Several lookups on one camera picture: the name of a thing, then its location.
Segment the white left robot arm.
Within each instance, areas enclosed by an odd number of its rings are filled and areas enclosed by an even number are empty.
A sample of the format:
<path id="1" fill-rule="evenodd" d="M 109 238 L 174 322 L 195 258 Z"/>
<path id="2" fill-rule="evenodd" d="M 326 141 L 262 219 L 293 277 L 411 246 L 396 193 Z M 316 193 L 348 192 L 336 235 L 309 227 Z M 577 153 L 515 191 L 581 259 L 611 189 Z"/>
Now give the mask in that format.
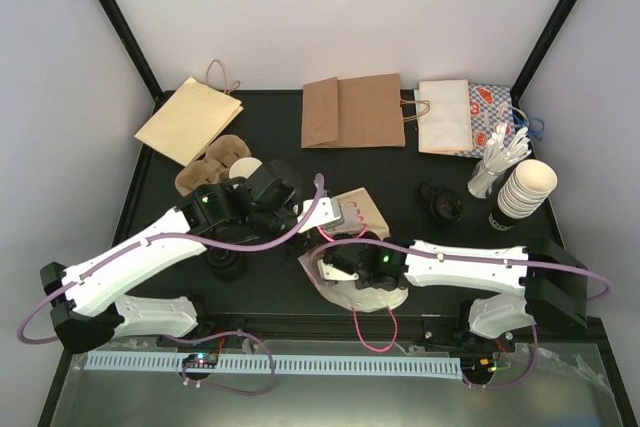
<path id="1" fill-rule="evenodd" d="M 215 323 L 193 295 L 140 298 L 131 290 L 191 257 L 208 254 L 221 270 L 229 270 L 237 262 L 235 253 L 289 241 L 311 216 L 303 207 L 302 187 L 299 174 L 285 162 L 263 163 L 247 177 L 197 187 L 146 229 L 93 259 L 44 266 L 40 277 L 57 339 L 74 354 L 126 336 L 207 344 Z"/>

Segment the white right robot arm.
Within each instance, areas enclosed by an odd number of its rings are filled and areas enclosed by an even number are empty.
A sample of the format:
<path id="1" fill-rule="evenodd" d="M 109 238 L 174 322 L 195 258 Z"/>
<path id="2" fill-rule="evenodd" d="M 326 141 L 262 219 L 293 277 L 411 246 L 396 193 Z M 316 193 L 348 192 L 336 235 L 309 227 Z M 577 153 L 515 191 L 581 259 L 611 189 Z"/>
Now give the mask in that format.
<path id="1" fill-rule="evenodd" d="M 493 249 L 347 238 L 325 244 L 313 259 L 323 279 L 352 281 L 359 289 L 445 286 L 487 292 L 454 326 L 457 343 L 467 350 L 534 325 L 571 334 L 587 328 L 587 269 L 546 238 Z"/>

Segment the cake print paper bag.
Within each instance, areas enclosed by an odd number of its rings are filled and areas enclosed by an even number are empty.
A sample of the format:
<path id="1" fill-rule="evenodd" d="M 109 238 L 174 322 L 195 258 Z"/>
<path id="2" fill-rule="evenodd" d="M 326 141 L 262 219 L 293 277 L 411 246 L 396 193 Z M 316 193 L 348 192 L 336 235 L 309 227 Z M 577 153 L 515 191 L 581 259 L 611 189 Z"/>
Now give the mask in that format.
<path id="1" fill-rule="evenodd" d="M 325 300 L 352 314 L 360 343 L 372 352 L 385 353 L 399 333 L 393 310 L 409 296 L 402 284 L 403 257 L 398 251 L 368 243 L 386 239 L 390 230 L 366 188 L 340 194 L 335 200 L 344 221 L 335 227 L 311 230 L 329 247 L 318 254 L 307 252 L 298 262 Z M 360 313 L 376 311 L 388 314 L 393 325 L 391 340 L 384 347 L 367 343 L 359 325 Z"/>

